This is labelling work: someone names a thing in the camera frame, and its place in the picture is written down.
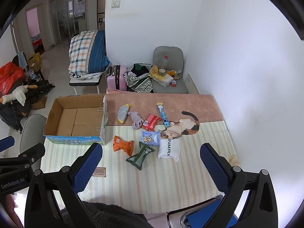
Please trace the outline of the wall switch plate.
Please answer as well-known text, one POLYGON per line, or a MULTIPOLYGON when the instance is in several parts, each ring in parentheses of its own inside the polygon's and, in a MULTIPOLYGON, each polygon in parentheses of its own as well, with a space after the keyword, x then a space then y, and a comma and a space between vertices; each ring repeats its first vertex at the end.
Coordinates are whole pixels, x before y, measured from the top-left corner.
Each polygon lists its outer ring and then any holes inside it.
POLYGON ((120 0, 112 0, 111 1, 111 8, 120 8, 121 1, 120 0))

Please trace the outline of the purple sock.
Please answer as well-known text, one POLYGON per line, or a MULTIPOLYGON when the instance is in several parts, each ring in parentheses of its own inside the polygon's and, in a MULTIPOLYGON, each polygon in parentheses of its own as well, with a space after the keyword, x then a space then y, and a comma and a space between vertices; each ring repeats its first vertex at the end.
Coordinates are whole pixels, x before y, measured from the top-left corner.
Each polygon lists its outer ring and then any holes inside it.
POLYGON ((128 112, 128 115, 132 119, 132 128, 135 130, 140 129, 144 123, 144 120, 140 117, 140 114, 138 112, 128 112))

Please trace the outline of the green snack bag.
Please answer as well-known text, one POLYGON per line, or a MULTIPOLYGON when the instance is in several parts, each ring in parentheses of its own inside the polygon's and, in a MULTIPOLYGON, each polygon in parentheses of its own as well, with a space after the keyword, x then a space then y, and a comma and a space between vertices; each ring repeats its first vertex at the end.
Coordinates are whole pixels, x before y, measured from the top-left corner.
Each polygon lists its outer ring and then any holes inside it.
POLYGON ((147 155, 149 153, 152 153, 155 150, 151 146, 149 146, 143 142, 139 142, 139 146, 140 146, 140 151, 137 154, 127 158, 126 162, 129 162, 133 166, 135 166, 137 169, 142 170, 142 165, 143 165, 145 158, 147 157, 147 155))

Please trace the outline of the grey round chair back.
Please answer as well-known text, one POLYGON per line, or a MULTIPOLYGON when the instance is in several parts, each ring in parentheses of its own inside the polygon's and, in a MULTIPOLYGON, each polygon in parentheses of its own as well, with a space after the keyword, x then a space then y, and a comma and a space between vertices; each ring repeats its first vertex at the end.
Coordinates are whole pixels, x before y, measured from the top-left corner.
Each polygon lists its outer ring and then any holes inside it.
POLYGON ((45 137, 43 135, 47 118, 40 114, 33 114, 26 120, 20 139, 20 155, 25 156, 26 151, 33 150, 39 155, 31 159, 31 168, 34 175, 41 173, 41 159, 45 155, 45 137))

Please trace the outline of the orange snack bag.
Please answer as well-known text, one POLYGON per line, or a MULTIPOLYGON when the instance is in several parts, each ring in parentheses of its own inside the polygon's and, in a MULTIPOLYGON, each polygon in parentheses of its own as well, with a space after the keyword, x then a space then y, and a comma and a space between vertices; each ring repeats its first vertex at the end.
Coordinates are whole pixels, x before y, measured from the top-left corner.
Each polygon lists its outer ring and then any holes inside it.
POLYGON ((124 141, 119 136, 115 135, 113 138, 113 151, 123 150, 129 157, 132 156, 133 153, 134 141, 124 141))

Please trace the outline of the small brown cardboard box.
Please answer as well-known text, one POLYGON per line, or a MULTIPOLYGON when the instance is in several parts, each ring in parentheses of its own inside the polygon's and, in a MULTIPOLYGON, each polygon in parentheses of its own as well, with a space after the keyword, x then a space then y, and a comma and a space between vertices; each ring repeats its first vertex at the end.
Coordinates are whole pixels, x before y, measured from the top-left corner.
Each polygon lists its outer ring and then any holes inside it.
POLYGON ((34 110, 44 109, 46 107, 47 96, 41 94, 37 101, 35 101, 31 106, 34 110))

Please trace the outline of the white ONMAX soft pouch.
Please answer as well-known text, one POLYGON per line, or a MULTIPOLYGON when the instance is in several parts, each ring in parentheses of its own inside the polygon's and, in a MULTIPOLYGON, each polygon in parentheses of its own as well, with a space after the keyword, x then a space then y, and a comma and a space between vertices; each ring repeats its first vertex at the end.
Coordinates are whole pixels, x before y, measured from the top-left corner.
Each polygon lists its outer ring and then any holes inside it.
POLYGON ((172 158, 175 162, 178 162, 180 158, 180 151, 180 139, 160 139, 158 159, 172 158))

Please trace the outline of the plaid and blue bedding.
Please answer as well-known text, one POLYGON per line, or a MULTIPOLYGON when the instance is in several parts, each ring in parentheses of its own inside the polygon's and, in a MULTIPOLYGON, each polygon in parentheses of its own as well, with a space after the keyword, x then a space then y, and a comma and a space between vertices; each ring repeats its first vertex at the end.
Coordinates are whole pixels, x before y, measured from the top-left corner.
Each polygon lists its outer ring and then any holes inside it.
POLYGON ((110 64, 106 55, 105 31, 82 31, 73 36, 69 44, 69 59, 71 74, 103 73, 110 64))

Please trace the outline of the light blue tissue pack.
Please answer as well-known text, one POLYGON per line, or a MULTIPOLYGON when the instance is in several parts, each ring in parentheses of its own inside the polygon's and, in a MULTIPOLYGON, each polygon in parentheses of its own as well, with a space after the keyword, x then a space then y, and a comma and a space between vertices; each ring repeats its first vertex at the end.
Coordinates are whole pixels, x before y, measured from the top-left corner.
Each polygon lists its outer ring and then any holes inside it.
POLYGON ((140 141, 148 146, 159 146, 161 133, 157 131, 142 131, 140 141))

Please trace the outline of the silver yellow snack bag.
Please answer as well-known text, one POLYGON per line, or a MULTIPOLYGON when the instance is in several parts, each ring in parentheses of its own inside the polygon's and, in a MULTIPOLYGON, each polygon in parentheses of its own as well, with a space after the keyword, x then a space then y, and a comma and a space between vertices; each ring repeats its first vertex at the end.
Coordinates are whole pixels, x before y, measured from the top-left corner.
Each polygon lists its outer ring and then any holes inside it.
POLYGON ((131 105, 130 104, 124 104, 122 105, 118 112, 117 112, 117 120, 123 124, 127 118, 129 109, 130 109, 131 105))

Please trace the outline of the white goose plush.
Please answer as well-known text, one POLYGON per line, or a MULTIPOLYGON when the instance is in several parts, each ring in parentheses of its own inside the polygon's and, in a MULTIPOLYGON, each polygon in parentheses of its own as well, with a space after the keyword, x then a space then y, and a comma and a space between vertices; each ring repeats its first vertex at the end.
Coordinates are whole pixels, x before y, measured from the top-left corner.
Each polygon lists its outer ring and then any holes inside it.
POLYGON ((25 94, 28 92, 29 89, 36 89, 37 87, 37 85, 18 86, 11 94, 7 94, 1 97, 1 103, 5 105, 6 103, 17 100, 22 106, 24 106, 26 101, 25 94))

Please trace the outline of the grey chair with clutter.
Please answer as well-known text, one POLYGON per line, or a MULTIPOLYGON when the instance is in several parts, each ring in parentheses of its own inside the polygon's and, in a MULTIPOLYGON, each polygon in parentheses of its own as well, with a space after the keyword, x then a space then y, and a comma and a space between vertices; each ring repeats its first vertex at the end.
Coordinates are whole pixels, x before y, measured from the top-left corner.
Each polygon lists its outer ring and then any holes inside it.
POLYGON ((184 56, 175 46, 159 46, 153 54, 155 78, 152 78, 154 93, 187 94, 188 89, 182 80, 184 56))

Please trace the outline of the long blue stick packet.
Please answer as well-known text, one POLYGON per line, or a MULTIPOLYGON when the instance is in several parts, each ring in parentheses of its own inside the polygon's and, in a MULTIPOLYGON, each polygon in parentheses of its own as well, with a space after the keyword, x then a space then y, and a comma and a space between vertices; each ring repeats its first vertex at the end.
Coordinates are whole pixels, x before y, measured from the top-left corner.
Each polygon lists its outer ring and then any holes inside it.
POLYGON ((164 106, 163 106, 163 103, 160 103, 160 102, 157 102, 157 107, 158 107, 158 110, 159 110, 159 113, 160 113, 160 116, 163 120, 163 123, 164 123, 164 126, 166 128, 169 128, 171 126, 169 120, 167 119, 166 117, 166 114, 165 114, 165 111, 164 111, 164 106))

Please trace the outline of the yellow box on floor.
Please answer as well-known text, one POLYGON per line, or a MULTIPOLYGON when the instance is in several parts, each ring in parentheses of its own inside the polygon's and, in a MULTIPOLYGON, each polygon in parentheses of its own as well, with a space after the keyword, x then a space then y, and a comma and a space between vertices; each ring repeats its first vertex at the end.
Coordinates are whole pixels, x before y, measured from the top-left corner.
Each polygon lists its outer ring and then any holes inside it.
POLYGON ((37 72, 41 69, 41 64, 42 61, 39 52, 32 54, 31 57, 28 59, 28 65, 34 72, 37 72))

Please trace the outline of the red snack packet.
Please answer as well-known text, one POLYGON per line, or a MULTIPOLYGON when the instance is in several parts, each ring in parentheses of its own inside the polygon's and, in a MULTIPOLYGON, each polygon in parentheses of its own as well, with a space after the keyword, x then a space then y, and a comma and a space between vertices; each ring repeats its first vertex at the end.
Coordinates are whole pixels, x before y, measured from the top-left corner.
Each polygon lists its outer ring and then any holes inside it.
POLYGON ((161 120, 159 116, 149 113, 146 120, 144 120, 141 128, 146 131, 154 131, 155 126, 161 120))

